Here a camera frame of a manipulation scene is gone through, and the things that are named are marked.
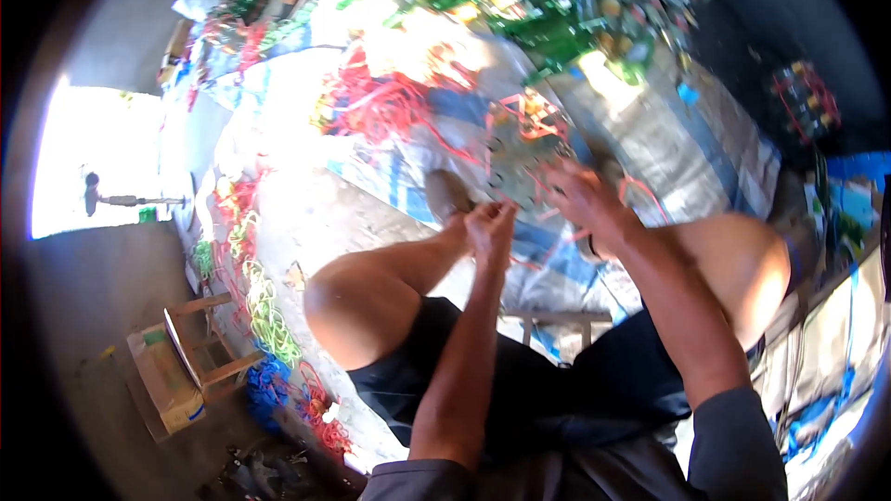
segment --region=dark shorts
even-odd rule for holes
[[[415,411],[459,315],[461,310],[445,298],[424,298],[399,348],[349,372],[359,397],[406,447]],[[646,309],[580,352],[572,367],[557,367],[528,346],[498,335],[484,451],[497,461],[594,447],[656,430],[690,413],[681,374]]]

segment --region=gray shirt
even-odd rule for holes
[[[734,389],[702,403],[693,419],[689,478],[651,437],[544,453],[472,475],[449,460],[374,468],[362,501],[581,501],[788,499],[786,473],[757,393]]]

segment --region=green wire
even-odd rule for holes
[[[275,285],[255,260],[244,262],[242,270],[251,283],[245,298],[251,313],[251,332],[263,351],[294,368],[302,353],[284,323],[282,311],[275,307]]]
[[[275,45],[287,39],[296,30],[309,23],[309,15],[316,8],[316,2],[307,2],[292,18],[282,20],[278,24],[270,24],[263,39],[260,41],[259,51],[265,52]]]
[[[210,280],[214,272],[214,260],[210,252],[210,242],[201,239],[192,249],[192,263],[201,274],[202,281]]]

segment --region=foot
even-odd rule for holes
[[[300,10],[307,0],[269,0],[261,19],[272,22],[280,22],[290,19]]]
[[[424,176],[424,192],[427,195],[427,206],[440,225],[445,225],[455,215],[469,213],[476,207],[467,187],[457,174],[449,171],[427,173]]]

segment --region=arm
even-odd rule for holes
[[[560,190],[551,195],[551,202],[591,230],[595,244],[616,254],[637,285],[684,379],[691,408],[695,411],[721,392],[751,388],[745,353],[698,273],[648,233],[593,172],[566,161],[548,172],[548,180]]]
[[[414,417],[409,460],[439,458],[476,470],[492,396],[496,317],[516,206],[479,206],[465,218],[477,273],[467,307],[439,357]]]

